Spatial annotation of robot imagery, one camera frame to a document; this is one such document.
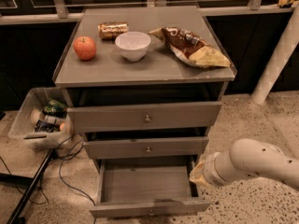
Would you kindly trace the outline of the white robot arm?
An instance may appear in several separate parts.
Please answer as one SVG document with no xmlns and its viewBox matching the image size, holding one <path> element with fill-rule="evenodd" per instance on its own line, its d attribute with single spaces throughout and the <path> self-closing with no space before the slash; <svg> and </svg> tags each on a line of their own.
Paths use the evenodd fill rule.
<svg viewBox="0 0 299 224">
<path fill-rule="evenodd" d="M 196 185 L 222 187 L 238 180 L 268 178 L 299 190 L 299 160 L 280 148 L 253 139 L 240 139 L 223 152 L 199 161 L 190 173 Z"/>
</svg>

